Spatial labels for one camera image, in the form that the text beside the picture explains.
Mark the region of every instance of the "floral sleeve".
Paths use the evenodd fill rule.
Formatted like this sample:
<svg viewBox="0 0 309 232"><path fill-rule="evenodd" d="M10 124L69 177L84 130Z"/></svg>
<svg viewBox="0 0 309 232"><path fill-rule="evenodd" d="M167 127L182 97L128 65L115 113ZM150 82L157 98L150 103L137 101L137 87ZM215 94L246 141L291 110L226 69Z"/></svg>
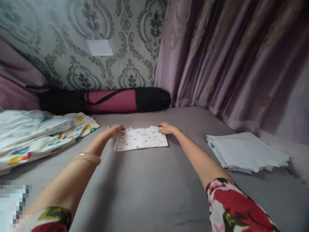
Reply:
<svg viewBox="0 0 309 232"><path fill-rule="evenodd" d="M68 232L71 213L61 207L48 207L36 214L31 232Z"/></svg>
<svg viewBox="0 0 309 232"><path fill-rule="evenodd" d="M206 187L212 231L279 232L270 216L234 182L213 180Z"/></svg>

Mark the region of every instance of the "folded white cloth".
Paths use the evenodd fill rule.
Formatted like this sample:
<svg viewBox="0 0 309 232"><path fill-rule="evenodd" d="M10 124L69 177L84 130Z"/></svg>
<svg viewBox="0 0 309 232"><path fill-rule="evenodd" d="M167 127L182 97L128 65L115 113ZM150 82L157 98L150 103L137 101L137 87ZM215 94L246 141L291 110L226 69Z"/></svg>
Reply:
<svg viewBox="0 0 309 232"><path fill-rule="evenodd" d="M221 166L251 174L262 169L287 166L289 157L262 142L250 132L226 136L207 135L208 145Z"/></svg>
<svg viewBox="0 0 309 232"><path fill-rule="evenodd" d="M167 147L166 135L158 132L160 127L126 129L123 136L116 139L114 150L125 151L141 148Z"/></svg>

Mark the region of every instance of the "gray mattress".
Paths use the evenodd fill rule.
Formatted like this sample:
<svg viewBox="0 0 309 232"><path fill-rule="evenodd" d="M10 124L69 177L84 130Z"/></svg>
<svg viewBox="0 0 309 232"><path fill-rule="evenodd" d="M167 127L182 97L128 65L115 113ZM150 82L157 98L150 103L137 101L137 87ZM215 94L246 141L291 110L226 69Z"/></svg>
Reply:
<svg viewBox="0 0 309 232"><path fill-rule="evenodd" d="M215 158L206 135L235 133L200 107L154 113L93 115L97 131L57 154L14 168L0 176L32 185L34 199L95 136L116 123L139 128L168 121L180 127ZM211 231L209 205L198 176L177 140L169 147L114 152L109 141L102 162L79 204L71 230ZM281 231L309 231L309 189L287 171L275 168L253 175L229 172L236 183L273 218Z"/></svg>

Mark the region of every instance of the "pixelated area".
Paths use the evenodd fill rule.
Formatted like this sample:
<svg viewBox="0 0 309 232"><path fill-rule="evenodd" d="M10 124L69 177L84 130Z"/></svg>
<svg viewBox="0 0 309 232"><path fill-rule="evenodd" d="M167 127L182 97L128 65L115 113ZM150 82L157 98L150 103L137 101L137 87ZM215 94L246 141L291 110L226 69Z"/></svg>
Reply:
<svg viewBox="0 0 309 232"><path fill-rule="evenodd" d="M19 185L16 181L0 181L0 231L12 231L18 219L29 206L31 185Z"/></svg>

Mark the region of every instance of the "yoga mat bag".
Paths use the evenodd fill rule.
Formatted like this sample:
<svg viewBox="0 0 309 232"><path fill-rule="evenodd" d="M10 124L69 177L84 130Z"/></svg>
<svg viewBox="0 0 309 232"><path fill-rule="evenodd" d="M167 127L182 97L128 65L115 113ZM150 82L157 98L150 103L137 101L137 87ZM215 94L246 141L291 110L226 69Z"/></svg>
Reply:
<svg viewBox="0 0 309 232"><path fill-rule="evenodd" d="M56 115L83 112L151 112L166 109L171 95L161 88L132 88L107 91L53 89L40 95L40 107Z"/></svg>

